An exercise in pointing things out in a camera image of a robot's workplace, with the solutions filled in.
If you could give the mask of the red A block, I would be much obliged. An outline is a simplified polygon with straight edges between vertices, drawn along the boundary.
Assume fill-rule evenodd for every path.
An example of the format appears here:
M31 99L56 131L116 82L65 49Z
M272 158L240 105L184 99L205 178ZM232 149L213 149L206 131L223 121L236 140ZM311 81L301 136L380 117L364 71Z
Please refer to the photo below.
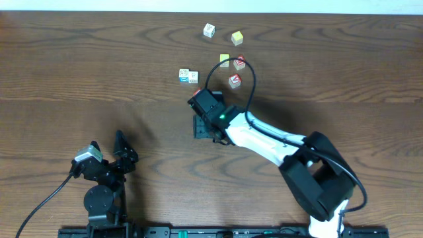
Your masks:
M232 89L235 89L241 85L242 79L238 74L234 74L229 76L228 82L229 82L229 86Z

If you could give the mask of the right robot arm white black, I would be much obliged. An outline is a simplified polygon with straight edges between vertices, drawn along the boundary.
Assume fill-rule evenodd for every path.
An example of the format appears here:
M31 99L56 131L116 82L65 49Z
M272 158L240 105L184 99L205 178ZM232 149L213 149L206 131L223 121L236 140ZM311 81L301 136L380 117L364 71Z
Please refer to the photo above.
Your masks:
M291 134L260 121L223 95L199 90L188 101L214 142L247 148L275 164L297 203L309 214L312 237L340 237L356 175L319 132Z

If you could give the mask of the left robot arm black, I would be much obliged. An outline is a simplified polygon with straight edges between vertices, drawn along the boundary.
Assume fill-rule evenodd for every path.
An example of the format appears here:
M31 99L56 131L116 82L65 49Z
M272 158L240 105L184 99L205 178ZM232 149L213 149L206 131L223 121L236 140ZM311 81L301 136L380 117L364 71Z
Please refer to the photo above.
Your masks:
M127 218L125 175L135 170L139 157L120 130L116 132L113 155L116 160L107 161L98 143L92 141L71 162L70 175L97 183L84 197L89 225L96 229L118 227Z

